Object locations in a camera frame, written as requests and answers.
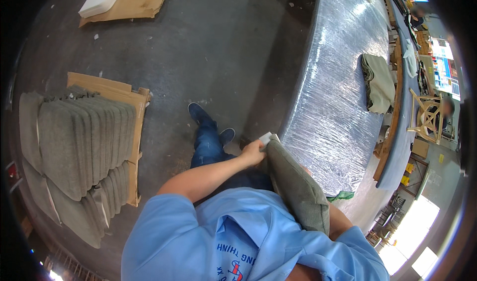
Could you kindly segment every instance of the jeans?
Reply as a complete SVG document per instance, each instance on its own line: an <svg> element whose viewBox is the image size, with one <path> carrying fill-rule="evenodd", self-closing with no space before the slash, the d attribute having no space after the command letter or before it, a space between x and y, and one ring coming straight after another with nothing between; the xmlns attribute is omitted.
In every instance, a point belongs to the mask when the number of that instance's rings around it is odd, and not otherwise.
<svg viewBox="0 0 477 281"><path fill-rule="evenodd" d="M236 157L224 152L224 148L218 138L217 123L210 119L204 120L197 129L194 149L196 151L194 156L192 156L190 168L222 162ZM273 191L270 176L255 167L250 167L230 177L210 195L194 203L194 206L198 206L224 190L240 187Z"/></svg>

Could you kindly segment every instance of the stack of cushions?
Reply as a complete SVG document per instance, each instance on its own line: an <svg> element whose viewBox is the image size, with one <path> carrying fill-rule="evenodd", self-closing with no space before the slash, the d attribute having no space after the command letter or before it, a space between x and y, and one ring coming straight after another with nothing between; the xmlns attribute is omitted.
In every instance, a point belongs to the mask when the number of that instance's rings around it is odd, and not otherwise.
<svg viewBox="0 0 477 281"><path fill-rule="evenodd" d="M136 111L72 86L20 98L23 170L33 199L54 222L100 247L126 204Z"/></svg>

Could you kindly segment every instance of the light blue shirt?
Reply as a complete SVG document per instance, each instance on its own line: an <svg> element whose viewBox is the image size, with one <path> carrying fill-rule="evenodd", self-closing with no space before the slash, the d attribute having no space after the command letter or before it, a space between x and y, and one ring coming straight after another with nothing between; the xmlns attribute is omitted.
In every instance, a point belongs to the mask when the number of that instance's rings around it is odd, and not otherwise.
<svg viewBox="0 0 477 281"><path fill-rule="evenodd" d="M182 195L145 205L122 252L121 280L284 280L296 263L323 280L389 280L354 226L336 241L305 231L277 194L225 190L197 208Z"/></svg>

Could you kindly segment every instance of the sneaker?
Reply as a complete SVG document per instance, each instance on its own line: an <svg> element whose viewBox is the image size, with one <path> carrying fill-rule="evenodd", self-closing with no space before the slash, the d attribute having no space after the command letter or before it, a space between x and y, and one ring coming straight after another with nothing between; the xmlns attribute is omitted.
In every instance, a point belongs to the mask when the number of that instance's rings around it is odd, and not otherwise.
<svg viewBox="0 0 477 281"><path fill-rule="evenodd" d="M187 106L187 109L189 110L190 117L198 124L200 125L204 119L210 119L212 121L212 118L207 114L207 112L197 103L192 102Z"/></svg>
<svg viewBox="0 0 477 281"><path fill-rule="evenodd" d="M230 142L234 140L235 137L235 130L232 128L227 128L220 132L220 135L218 136L218 140L222 144L222 146L228 145Z"/></svg>

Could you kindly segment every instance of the plastic wrap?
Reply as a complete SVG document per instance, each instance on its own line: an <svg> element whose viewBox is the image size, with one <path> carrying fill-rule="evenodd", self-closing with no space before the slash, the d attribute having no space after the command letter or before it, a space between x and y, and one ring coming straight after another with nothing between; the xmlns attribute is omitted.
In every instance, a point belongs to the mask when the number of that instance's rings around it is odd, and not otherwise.
<svg viewBox="0 0 477 281"><path fill-rule="evenodd" d="M328 196L354 192L382 115L366 109L360 55L389 61L384 0L317 0L301 76L280 139Z"/></svg>

